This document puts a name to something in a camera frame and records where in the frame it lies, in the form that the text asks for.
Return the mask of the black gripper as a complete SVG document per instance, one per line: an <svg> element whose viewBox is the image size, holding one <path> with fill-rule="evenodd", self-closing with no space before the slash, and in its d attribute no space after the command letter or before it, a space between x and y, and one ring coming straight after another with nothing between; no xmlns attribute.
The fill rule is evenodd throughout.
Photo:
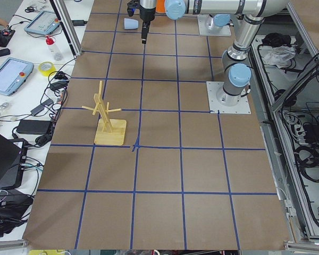
<svg viewBox="0 0 319 255"><path fill-rule="evenodd" d="M155 18L156 8L144 8L143 6L139 7L140 18L142 19L142 29L141 29L141 42L142 44L147 43L147 36L149 33L150 22Z"/></svg>

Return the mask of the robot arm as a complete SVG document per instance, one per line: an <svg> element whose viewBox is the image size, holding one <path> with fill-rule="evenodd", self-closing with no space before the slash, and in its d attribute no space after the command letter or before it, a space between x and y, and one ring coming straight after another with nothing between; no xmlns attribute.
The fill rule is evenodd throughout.
<svg viewBox="0 0 319 255"><path fill-rule="evenodd" d="M206 26L208 29L213 29L214 27L223 27L229 25L230 21L230 14L209 14L207 17Z"/></svg>
<svg viewBox="0 0 319 255"><path fill-rule="evenodd" d="M251 78L251 70L242 63L250 50L265 17L275 15L288 1L165 1L168 18L178 20L185 14L243 14L244 20L236 38L223 54L225 82L216 92L217 100L225 106L235 106Z"/></svg>

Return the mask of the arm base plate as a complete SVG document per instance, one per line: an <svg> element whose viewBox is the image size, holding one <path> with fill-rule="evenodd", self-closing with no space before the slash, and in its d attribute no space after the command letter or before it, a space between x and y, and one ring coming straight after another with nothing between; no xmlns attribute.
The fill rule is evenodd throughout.
<svg viewBox="0 0 319 255"><path fill-rule="evenodd" d="M245 89L240 95L230 96L223 90L224 82L207 81L209 112L213 114L251 114Z"/></svg>
<svg viewBox="0 0 319 255"><path fill-rule="evenodd" d="M202 14L197 18L201 36L230 37L230 14Z"/></svg>

